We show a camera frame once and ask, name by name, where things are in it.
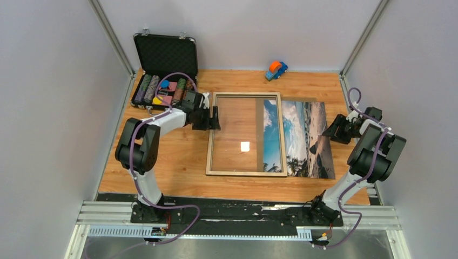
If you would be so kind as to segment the beach landscape photo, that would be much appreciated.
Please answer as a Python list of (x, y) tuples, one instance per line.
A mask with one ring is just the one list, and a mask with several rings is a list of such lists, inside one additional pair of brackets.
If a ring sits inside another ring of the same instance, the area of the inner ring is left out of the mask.
[[(281, 173), (280, 131), (275, 100), (257, 102), (262, 110), (262, 133), (258, 142), (258, 169), (266, 173)], [(282, 124), (287, 176), (335, 179), (331, 143), (323, 132), (328, 128), (323, 102), (283, 100)]]

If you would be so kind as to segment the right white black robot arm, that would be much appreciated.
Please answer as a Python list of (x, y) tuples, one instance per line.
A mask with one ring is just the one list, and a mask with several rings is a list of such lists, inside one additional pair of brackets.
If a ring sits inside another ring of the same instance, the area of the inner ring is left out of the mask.
[(347, 173), (311, 201), (307, 216), (312, 224), (334, 225), (342, 206), (361, 188), (385, 181), (391, 175), (407, 140), (384, 126), (381, 119), (382, 111), (376, 107), (368, 107), (362, 113), (353, 110), (348, 116), (338, 114), (322, 133), (341, 144), (354, 138), (358, 143), (347, 160)]

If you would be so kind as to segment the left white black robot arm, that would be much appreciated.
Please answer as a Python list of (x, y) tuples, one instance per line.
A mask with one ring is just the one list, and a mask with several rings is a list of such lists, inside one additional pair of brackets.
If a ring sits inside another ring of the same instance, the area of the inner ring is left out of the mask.
[(115, 158), (131, 175), (138, 192), (138, 203), (146, 206), (145, 216), (161, 222), (171, 206), (162, 205), (163, 194), (157, 185), (154, 166), (161, 137), (191, 125), (193, 130), (221, 130), (217, 106), (210, 105), (209, 92), (188, 91), (182, 101), (146, 119), (126, 121), (115, 151)]

